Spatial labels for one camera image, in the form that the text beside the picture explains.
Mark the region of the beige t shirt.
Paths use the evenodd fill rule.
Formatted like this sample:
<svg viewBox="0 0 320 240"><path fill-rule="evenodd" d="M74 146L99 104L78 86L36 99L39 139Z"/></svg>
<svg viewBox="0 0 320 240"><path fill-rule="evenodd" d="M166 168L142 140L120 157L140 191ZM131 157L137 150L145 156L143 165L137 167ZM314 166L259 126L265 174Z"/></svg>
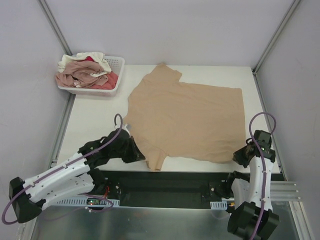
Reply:
<svg viewBox="0 0 320 240"><path fill-rule="evenodd" d="M167 157L226 163L245 143L242 90L185 83L181 77L157 65L128 97L124 121L153 171Z"/></svg>

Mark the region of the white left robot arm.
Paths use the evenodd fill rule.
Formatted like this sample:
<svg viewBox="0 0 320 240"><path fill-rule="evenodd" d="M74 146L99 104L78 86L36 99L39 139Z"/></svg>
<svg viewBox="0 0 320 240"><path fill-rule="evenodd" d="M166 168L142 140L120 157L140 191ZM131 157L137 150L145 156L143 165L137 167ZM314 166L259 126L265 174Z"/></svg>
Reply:
<svg viewBox="0 0 320 240"><path fill-rule="evenodd" d="M105 191L107 181L99 166L111 159L125 164L145 160L134 137L118 128L108 136L85 143L70 158L34 177L16 177L9 182L9 205L16 222L29 222L52 204L74 195Z"/></svg>

